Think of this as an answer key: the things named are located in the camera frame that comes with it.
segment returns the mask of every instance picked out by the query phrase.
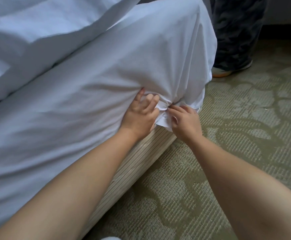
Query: carpet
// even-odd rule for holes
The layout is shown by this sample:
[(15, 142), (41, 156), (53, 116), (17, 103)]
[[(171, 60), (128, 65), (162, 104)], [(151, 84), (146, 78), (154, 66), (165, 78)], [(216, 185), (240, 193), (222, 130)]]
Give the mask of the carpet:
[[(291, 189), (291, 41), (259, 41), (252, 67), (210, 82), (204, 135)], [(236, 239), (191, 150), (176, 140), (85, 240)]]

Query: pants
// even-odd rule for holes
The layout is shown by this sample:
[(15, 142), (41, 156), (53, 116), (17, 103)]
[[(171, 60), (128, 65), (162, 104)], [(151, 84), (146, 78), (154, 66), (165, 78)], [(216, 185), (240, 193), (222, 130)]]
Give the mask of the pants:
[(252, 61), (266, 5), (267, 0), (215, 0), (212, 3), (218, 41), (214, 67), (234, 71)]

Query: green carpet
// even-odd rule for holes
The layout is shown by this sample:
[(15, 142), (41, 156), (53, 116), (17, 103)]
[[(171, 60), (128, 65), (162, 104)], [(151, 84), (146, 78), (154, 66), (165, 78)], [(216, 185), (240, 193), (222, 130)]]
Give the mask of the green carpet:
[[(260, 41), (253, 59), (252, 68), (207, 85), (204, 135), (291, 189), (291, 41)], [(85, 239), (107, 236), (236, 239), (194, 155), (178, 140)]]

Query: left hand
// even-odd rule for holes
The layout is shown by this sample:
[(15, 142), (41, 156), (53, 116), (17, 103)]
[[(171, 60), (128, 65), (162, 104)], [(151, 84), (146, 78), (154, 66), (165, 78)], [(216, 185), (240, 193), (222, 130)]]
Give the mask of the left hand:
[(148, 94), (141, 102), (144, 92), (144, 88), (138, 92), (124, 114), (119, 129), (119, 131), (131, 133), (135, 136), (136, 141), (140, 141), (150, 134), (159, 115), (159, 109), (155, 107), (159, 102), (159, 95)]

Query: right hand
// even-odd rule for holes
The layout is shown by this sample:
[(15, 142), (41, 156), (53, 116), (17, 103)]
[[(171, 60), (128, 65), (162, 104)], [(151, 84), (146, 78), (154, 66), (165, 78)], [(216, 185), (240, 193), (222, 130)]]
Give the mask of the right hand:
[(172, 116), (173, 133), (187, 145), (202, 136), (198, 113), (188, 106), (172, 105), (168, 108)]

